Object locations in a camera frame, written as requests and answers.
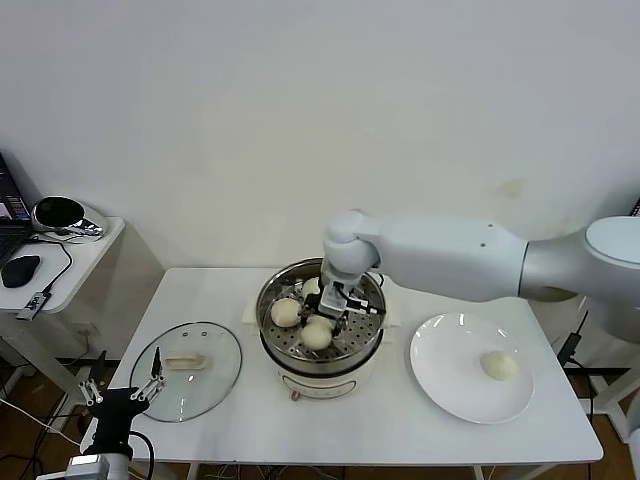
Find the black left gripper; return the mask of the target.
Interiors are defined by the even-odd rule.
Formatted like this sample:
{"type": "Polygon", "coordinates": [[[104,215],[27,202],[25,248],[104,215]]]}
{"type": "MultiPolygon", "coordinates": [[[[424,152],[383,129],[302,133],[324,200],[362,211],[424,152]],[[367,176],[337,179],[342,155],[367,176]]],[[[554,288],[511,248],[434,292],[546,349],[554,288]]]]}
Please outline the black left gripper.
{"type": "Polygon", "coordinates": [[[144,413],[166,385],[162,374],[160,348],[157,347],[151,365],[150,378],[137,389],[109,389],[101,394],[99,382],[105,369],[107,351],[103,350],[78,388],[89,412],[98,421],[92,443],[83,454],[132,454],[129,436],[133,419],[144,413]]]}

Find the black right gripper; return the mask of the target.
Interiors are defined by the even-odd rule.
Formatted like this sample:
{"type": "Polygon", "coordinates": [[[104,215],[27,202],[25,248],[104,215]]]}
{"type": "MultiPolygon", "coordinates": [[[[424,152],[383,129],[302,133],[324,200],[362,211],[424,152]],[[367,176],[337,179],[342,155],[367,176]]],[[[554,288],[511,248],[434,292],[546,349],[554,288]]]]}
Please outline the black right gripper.
{"type": "Polygon", "coordinates": [[[337,320],[333,335],[339,336],[347,327],[349,313],[346,311],[346,300],[335,286],[323,287],[317,295],[317,302],[306,299],[298,310],[299,324],[306,325],[310,316],[318,313],[332,320],[337,320]]]}

